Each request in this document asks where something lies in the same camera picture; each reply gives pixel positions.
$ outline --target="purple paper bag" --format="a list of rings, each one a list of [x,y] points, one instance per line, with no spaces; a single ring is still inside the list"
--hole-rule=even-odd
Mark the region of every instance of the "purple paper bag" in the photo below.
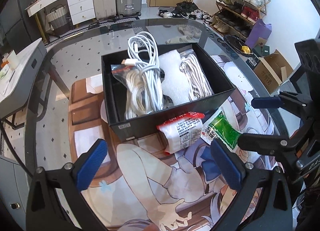
[[[258,19],[257,22],[254,24],[252,31],[249,37],[247,38],[245,44],[250,48],[254,48],[259,38],[264,38],[265,40],[267,40],[271,32],[272,25],[265,24],[262,19]]]

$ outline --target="anime character illustration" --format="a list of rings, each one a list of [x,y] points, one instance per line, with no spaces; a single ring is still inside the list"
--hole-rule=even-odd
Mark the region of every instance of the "anime character illustration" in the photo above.
[[[213,59],[236,86],[221,107],[230,125],[239,132],[272,134],[268,113],[250,105],[255,92],[243,74],[227,57]],[[77,147],[84,134],[91,134],[86,136],[89,139],[104,138],[108,144],[108,159],[90,187],[82,191],[101,222],[115,231],[142,231],[150,224],[161,231],[210,230],[236,195],[211,156],[210,145],[199,139],[168,155],[164,153],[168,143],[162,133],[122,143],[101,119],[103,93],[87,93],[85,82],[77,82],[72,86],[69,104],[72,159],[79,156]],[[272,157],[238,147],[235,153],[243,162],[261,168],[276,165]],[[260,193],[257,189],[244,219],[254,211]]]

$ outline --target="white cable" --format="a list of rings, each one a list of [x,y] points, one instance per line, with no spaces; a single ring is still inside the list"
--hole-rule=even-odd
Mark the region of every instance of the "white cable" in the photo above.
[[[189,84],[191,85],[191,91],[189,92],[190,101],[212,95],[211,87],[201,70],[196,56],[194,54],[190,54],[181,60],[182,65],[185,65],[185,74],[188,78]]]
[[[145,49],[138,50],[142,44]],[[148,52],[149,62],[139,57],[141,52]],[[160,81],[158,48],[153,36],[148,32],[140,32],[128,40],[128,56],[124,64],[135,66],[126,76],[127,104],[126,119],[131,119],[152,111],[163,109],[163,94]]]

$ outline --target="illustrated hand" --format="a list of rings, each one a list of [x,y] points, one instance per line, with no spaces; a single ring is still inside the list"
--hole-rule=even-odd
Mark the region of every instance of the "illustrated hand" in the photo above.
[[[176,213],[176,207],[183,202],[184,199],[180,199],[173,204],[160,204],[155,209],[148,210],[147,216],[161,231],[166,231],[165,227],[171,230],[175,230],[178,227],[187,227],[192,213],[189,212],[186,218],[182,218]]]

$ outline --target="green package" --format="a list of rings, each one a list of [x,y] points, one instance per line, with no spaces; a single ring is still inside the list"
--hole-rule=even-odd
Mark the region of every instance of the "green package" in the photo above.
[[[237,141],[241,133],[231,126],[221,110],[218,114],[215,113],[215,116],[212,117],[209,119],[211,120],[209,124],[204,123],[201,138],[211,144],[214,138],[219,137],[231,150],[233,150],[237,145]]]

